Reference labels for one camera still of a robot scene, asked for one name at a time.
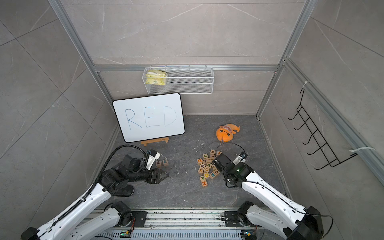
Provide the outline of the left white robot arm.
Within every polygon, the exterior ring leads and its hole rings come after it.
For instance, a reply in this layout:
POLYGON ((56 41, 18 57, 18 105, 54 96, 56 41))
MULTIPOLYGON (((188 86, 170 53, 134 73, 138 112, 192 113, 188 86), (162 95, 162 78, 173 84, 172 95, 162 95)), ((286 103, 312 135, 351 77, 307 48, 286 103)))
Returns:
POLYGON ((159 184, 169 174, 152 165, 161 154, 155 150, 145 152, 134 145, 121 145, 114 149, 103 164, 95 181, 89 189, 59 215, 39 228, 29 227, 22 235, 22 240, 89 240, 98 233, 114 227, 135 225, 132 210, 122 201, 110 204, 110 207, 92 220, 82 221, 99 205, 111 197, 130 197, 135 192, 131 182, 159 184), (125 155, 123 160, 109 169, 107 166, 115 153, 122 148, 133 148, 143 154, 142 158, 125 155))

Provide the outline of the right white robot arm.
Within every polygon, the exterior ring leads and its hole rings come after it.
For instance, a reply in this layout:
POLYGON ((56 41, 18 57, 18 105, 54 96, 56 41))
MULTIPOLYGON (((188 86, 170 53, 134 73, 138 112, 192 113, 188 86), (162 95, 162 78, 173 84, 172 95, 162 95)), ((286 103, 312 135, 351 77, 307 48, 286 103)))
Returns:
POLYGON ((306 208, 277 191, 246 164, 246 157, 246 153, 241 153, 232 161, 220 154, 213 160, 224 175, 227 187, 241 188, 269 208, 266 211, 246 201, 237 211, 243 226, 261 226, 285 240, 321 240, 329 234, 323 226, 324 215, 316 208, 306 208))

